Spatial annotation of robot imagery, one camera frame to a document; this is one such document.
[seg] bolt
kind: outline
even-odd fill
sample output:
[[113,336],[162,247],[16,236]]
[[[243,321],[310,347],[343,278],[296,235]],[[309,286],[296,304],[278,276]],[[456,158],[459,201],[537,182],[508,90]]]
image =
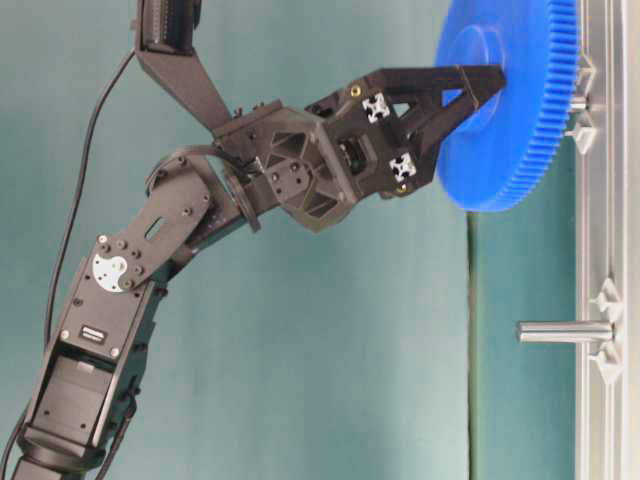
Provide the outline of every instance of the bolt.
[[360,85],[354,85],[351,87],[351,96],[353,98],[357,98],[360,95],[362,95],[362,87],[360,87]]

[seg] robotic arm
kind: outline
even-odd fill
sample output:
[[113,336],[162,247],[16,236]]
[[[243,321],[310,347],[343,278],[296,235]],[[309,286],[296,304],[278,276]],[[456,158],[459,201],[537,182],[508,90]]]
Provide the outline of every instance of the robotic arm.
[[[101,465],[103,478],[137,408],[154,313],[198,252],[244,223],[258,231],[278,206],[319,232],[369,195],[410,195],[433,180],[447,135],[505,85],[499,66],[383,69],[304,110],[275,101],[232,118],[191,44],[200,8],[139,0],[135,53],[215,141],[163,159],[133,222],[100,235],[81,262],[22,422],[14,480],[82,479]],[[445,105],[450,90],[459,95]],[[226,186],[207,156],[222,159]]]

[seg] black cable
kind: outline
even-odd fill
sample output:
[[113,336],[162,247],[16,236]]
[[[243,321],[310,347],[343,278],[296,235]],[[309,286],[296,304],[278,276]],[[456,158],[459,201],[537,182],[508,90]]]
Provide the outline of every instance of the black cable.
[[11,456],[11,450],[13,450],[13,446],[15,445],[16,440],[18,439],[20,428],[22,427],[22,424],[26,416],[27,416],[27,409],[25,408],[24,411],[22,412],[22,415],[20,415],[20,418],[18,419],[18,423],[16,423],[16,426],[13,427],[13,431],[9,436],[9,441],[7,442],[7,445],[4,448],[4,452],[2,452],[2,468],[0,468],[0,478],[2,480],[5,479],[5,476],[7,474],[7,464],[9,463],[9,457]]
[[102,91],[102,94],[98,98],[98,102],[93,109],[93,113],[91,114],[91,119],[89,120],[89,125],[87,127],[87,133],[84,138],[84,146],[82,148],[82,160],[80,162],[80,171],[78,172],[78,180],[76,181],[76,191],[73,195],[73,201],[71,203],[71,210],[69,211],[69,217],[67,218],[67,225],[64,230],[64,235],[62,237],[62,243],[60,244],[60,250],[58,251],[58,258],[56,259],[56,264],[53,269],[53,275],[51,277],[51,283],[49,284],[49,296],[47,299],[47,313],[45,316],[44,322],[44,348],[47,349],[47,345],[51,339],[51,325],[53,323],[53,305],[56,299],[56,291],[58,290],[58,282],[60,280],[60,273],[62,272],[62,264],[64,263],[64,257],[67,254],[67,248],[69,247],[69,238],[71,237],[71,231],[73,230],[73,225],[76,221],[76,215],[78,214],[78,207],[80,206],[80,199],[82,198],[82,191],[84,190],[84,181],[87,175],[87,166],[89,164],[89,151],[91,150],[91,140],[93,139],[93,132],[96,128],[96,122],[98,121],[98,116],[100,115],[100,111],[104,105],[104,102],[107,100],[107,97],[115,87],[116,83],[122,76],[125,68],[131,61],[131,59],[135,56],[135,50],[131,50],[124,59],[120,62],[118,69],[116,70],[115,75],[105,89]]
[[[78,172],[78,179],[76,181],[76,190],[73,195],[73,200],[71,203],[71,209],[69,211],[69,216],[67,217],[67,224],[65,226],[64,235],[62,237],[62,242],[60,244],[60,249],[58,251],[58,257],[56,258],[56,263],[53,269],[53,275],[51,277],[51,283],[49,284],[49,296],[47,298],[47,311],[44,320],[44,350],[47,350],[49,346],[49,342],[51,341],[51,325],[53,323],[53,307],[55,303],[56,292],[58,290],[58,283],[60,281],[60,273],[62,272],[62,265],[64,263],[64,258],[67,255],[67,249],[69,247],[69,239],[71,237],[71,232],[73,231],[73,226],[76,221],[76,216],[78,214],[78,208],[80,207],[80,199],[82,198],[82,192],[84,190],[84,182],[87,176],[87,167],[89,165],[89,152],[91,151],[91,141],[93,140],[93,133],[96,128],[96,123],[98,121],[98,117],[100,116],[100,112],[102,111],[102,107],[104,106],[107,97],[115,87],[116,83],[122,76],[124,70],[129,65],[129,62],[135,56],[135,50],[132,49],[127,55],[122,59],[120,65],[118,65],[118,69],[114,76],[109,80],[107,86],[104,88],[100,97],[98,97],[98,101],[93,109],[91,114],[91,118],[89,120],[89,125],[87,126],[87,131],[84,138],[84,145],[82,147],[82,159],[80,161],[80,171]],[[11,450],[16,443],[18,435],[20,433],[20,428],[24,423],[25,417],[27,414],[27,409],[25,408],[24,412],[20,416],[18,423],[14,427],[11,435],[9,436],[9,440],[5,445],[4,451],[2,453],[2,460],[0,461],[0,480],[5,480],[6,472],[7,472],[7,464],[9,463],[9,457],[11,456]]]
[[124,440],[124,436],[127,433],[127,429],[131,424],[131,420],[133,420],[133,417],[135,416],[138,410],[138,404],[136,403],[136,395],[138,393],[139,391],[133,391],[133,392],[129,392],[128,394],[129,406],[127,407],[127,410],[124,413],[124,417],[122,419],[122,423],[120,424],[120,427],[118,428],[118,432],[116,433],[116,436],[114,437],[113,442],[111,442],[111,448],[109,449],[107,458],[105,458],[104,463],[102,464],[102,467],[98,472],[98,475],[96,475],[95,480],[104,480],[104,478],[107,476],[107,472],[109,471],[109,468],[111,467],[111,463],[113,463],[113,459],[116,457],[116,454],[120,449],[120,445],[122,445],[122,441]]

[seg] teal wall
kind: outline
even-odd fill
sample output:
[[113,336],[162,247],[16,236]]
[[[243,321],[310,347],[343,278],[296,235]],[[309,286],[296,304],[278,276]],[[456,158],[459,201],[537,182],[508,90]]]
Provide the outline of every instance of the teal wall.
[[[204,3],[196,45],[229,106],[245,109],[304,106],[382,65],[429,65],[448,4]],[[133,0],[2,2],[2,439],[39,367],[85,124],[133,15]],[[155,162],[208,140],[130,68],[99,122],[65,285],[95,235],[142,205]],[[111,478],[466,479],[464,215],[435,186],[372,199],[319,236],[281,212],[263,224],[172,284]]]
[[575,318],[575,229],[571,140],[524,202],[473,216],[473,480],[574,478],[575,349],[515,326]]

